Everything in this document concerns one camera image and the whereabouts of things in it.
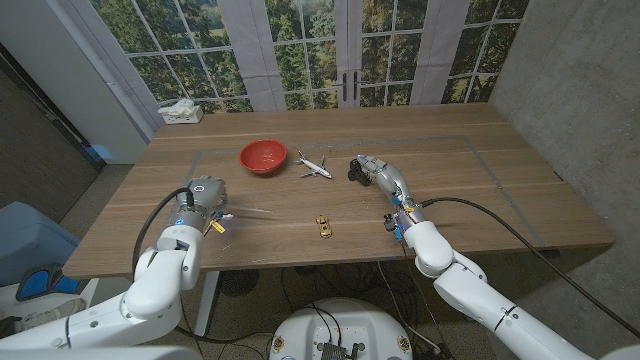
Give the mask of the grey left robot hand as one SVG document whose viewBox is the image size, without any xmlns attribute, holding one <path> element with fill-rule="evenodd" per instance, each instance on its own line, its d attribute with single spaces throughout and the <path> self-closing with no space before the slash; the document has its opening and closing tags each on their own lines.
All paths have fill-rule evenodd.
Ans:
<svg viewBox="0 0 640 360">
<path fill-rule="evenodd" d="M 205 226 L 226 203 L 226 183 L 219 177 L 201 176 L 191 179 L 187 188 L 191 191 L 194 204 L 187 202 L 187 194 L 176 196 L 174 213 L 168 218 L 168 225 L 186 225 L 197 230 Z"/>
</svg>

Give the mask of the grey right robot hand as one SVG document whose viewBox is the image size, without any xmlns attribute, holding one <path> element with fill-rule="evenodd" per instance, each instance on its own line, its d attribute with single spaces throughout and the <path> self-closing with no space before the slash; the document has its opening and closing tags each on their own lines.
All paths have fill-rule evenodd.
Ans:
<svg viewBox="0 0 640 360">
<path fill-rule="evenodd" d="M 424 215 L 411 195 L 409 186 L 396 167 L 368 155 L 360 154 L 356 160 L 362 172 L 377 183 L 395 207 L 396 212 L 391 215 L 391 218 L 397 228 L 406 231 L 413 225 L 425 221 Z"/>
</svg>

